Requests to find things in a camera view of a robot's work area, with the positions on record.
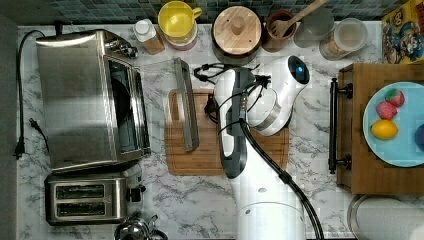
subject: yellow bowl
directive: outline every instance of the yellow bowl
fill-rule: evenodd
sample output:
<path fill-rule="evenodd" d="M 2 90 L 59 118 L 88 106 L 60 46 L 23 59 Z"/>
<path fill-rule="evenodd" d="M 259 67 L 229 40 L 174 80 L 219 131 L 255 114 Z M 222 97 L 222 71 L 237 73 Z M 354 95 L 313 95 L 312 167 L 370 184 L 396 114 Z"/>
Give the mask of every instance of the yellow bowl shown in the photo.
<path fill-rule="evenodd" d="M 185 2 L 171 1 L 165 4 L 158 15 L 159 27 L 170 38 L 190 39 L 194 21 L 202 14 L 202 9 L 192 9 Z"/>

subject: kettle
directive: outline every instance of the kettle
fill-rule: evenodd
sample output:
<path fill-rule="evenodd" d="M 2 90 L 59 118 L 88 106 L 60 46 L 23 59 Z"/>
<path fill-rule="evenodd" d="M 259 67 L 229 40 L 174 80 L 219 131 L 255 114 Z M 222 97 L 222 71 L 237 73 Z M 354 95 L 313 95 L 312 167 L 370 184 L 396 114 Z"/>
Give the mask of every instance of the kettle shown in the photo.
<path fill-rule="evenodd" d="M 141 218 L 141 212 L 136 211 L 115 229 L 115 240 L 168 240 L 168 236 L 156 229 L 154 215 L 149 223 Z"/>

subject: toaster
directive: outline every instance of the toaster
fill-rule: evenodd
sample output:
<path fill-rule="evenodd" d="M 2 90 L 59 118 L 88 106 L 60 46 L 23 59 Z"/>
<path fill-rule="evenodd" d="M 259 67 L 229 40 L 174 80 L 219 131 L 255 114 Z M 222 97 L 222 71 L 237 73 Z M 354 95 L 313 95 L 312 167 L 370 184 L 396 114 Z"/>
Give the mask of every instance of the toaster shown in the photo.
<path fill-rule="evenodd" d="M 128 216 L 127 202 L 141 201 L 145 190 L 128 189 L 122 173 L 51 174 L 44 186 L 46 221 L 52 226 L 120 223 Z"/>

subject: wooden spoon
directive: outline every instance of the wooden spoon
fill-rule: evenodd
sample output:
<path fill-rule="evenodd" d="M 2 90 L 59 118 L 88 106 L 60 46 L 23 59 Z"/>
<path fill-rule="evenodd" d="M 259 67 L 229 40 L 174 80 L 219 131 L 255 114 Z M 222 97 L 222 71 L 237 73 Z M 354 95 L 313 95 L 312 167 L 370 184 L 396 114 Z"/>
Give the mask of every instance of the wooden spoon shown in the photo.
<path fill-rule="evenodd" d="M 321 7 L 322 5 L 326 4 L 328 1 L 330 1 L 330 0 L 315 0 L 313 3 L 311 3 L 305 9 L 303 9 L 298 14 L 296 14 L 294 17 L 292 17 L 289 21 L 275 20 L 271 24 L 272 34 L 274 34 L 275 36 L 283 37 L 284 34 L 287 32 L 287 30 L 290 28 L 291 25 L 293 25 L 297 21 L 301 20 L 303 17 L 305 17 L 309 13 L 315 11 L 316 9 Z"/>

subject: red fruit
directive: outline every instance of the red fruit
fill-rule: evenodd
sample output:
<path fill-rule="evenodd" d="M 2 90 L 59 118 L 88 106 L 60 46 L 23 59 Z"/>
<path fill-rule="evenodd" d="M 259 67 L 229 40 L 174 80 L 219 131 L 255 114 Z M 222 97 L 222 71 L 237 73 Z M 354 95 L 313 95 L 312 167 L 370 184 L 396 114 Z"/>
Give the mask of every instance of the red fruit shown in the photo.
<path fill-rule="evenodd" d="M 405 102 L 405 96 L 401 90 L 391 89 L 386 93 L 386 101 L 395 107 L 400 107 Z"/>
<path fill-rule="evenodd" d="M 397 114 L 397 109 L 389 102 L 381 102 L 377 105 L 377 114 L 381 119 L 392 119 Z"/>

